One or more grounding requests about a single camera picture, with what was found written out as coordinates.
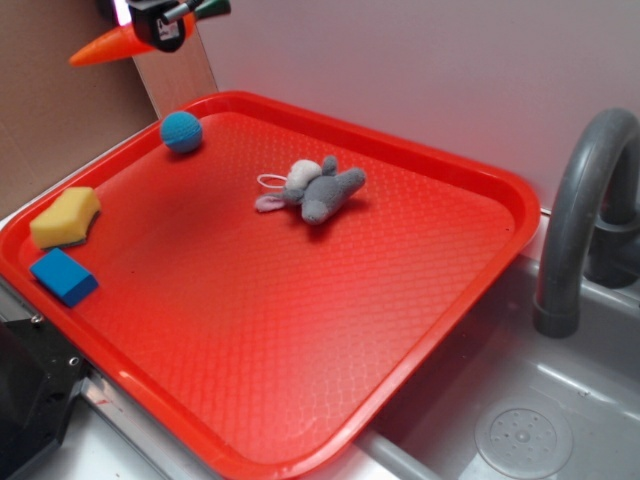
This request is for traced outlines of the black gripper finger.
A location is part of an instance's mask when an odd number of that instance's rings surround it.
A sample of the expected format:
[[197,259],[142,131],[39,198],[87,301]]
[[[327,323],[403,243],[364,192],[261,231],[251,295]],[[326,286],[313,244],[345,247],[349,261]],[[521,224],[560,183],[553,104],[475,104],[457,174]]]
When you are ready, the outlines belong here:
[[177,51],[186,40],[184,18],[193,13],[199,1],[127,1],[136,37],[165,53]]

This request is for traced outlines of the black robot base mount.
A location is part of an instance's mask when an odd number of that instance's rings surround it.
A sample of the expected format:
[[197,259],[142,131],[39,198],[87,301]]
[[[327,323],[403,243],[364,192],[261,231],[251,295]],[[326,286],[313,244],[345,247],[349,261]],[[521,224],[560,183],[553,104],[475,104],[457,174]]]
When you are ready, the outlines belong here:
[[1,324],[1,477],[22,479],[63,444],[86,376],[80,351],[49,321]]

